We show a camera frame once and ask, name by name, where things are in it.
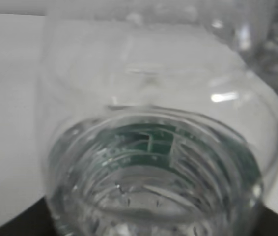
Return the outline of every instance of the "white wall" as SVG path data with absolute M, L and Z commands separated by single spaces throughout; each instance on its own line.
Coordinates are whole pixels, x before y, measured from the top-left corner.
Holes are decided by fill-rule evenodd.
M 43 15 L 49 0 L 0 0 L 0 13 Z

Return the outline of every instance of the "transparent plastic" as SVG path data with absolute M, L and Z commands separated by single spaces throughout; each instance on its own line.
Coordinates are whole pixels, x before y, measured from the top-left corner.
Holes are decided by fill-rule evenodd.
M 278 0 L 57 0 L 37 85 L 62 236 L 246 236 L 278 172 Z

